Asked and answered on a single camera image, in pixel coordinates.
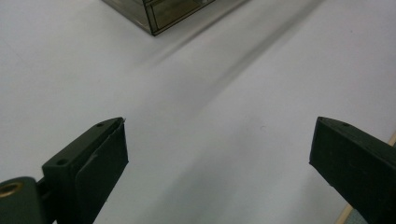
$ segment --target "transparent box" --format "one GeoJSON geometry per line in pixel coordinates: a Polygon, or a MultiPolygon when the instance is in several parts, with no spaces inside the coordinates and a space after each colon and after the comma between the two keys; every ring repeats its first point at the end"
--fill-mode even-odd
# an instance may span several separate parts
{"type": "Polygon", "coordinates": [[[175,25],[215,0],[103,0],[152,35],[175,25]]]}

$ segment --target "screw hole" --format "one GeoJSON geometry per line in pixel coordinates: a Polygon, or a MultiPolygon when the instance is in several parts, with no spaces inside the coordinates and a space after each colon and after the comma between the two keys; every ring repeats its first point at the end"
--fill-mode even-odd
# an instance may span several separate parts
{"type": "Polygon", "coordinates": [[[4,198],[11,194],[14,194],[21,188],[22,188],[21,182],[15,182],[15,183],[7,184],[3,187],[0,187],[0,198],[4,198]]]}
{"type": "Polygon", "coordinates": [[[67,164],[67,162],[68,162],[68,160],[62,159],[62,160],[57,161],[56,164],[57,165],[65,165],[65,164],[67,164]]]}

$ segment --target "brass insert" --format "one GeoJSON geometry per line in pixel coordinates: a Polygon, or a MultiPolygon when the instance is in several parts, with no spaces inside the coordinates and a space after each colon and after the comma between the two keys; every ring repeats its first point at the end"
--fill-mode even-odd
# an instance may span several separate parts
{"type": "Polygon", "coordinates": [[[0,187],[0,198],[14,194],[22,188],[22,182],[14,182],[0,187]]]}

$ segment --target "white table surface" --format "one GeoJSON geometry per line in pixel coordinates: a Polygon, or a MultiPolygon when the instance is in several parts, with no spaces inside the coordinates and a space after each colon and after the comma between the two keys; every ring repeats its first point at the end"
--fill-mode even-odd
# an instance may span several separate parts
{"type": "Polygon", "coordinates": [[[0,1],[0,181],[126,118],[95,223],[333,223],[317,116],[396,130],[396,1],[217,0],[157,37],[100,0],[0,1]]]}

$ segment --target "wooden stick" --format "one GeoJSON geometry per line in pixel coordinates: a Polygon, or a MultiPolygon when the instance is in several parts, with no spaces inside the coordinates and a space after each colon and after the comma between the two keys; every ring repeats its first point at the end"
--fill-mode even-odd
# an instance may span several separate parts
{"type": "MultiPolygon", "coordinates": [[[[391,146],[394,146],[395,143],[396,143],[396,133],[388,141],[388,144],[390,144],[391,146]]],[[[340,217],[337,218],[337,220],[335,221],[335,224],[345,224],[352,210],[353,207],[350,204],[347,204],[344,210],[341,212],[340,217]]]]}

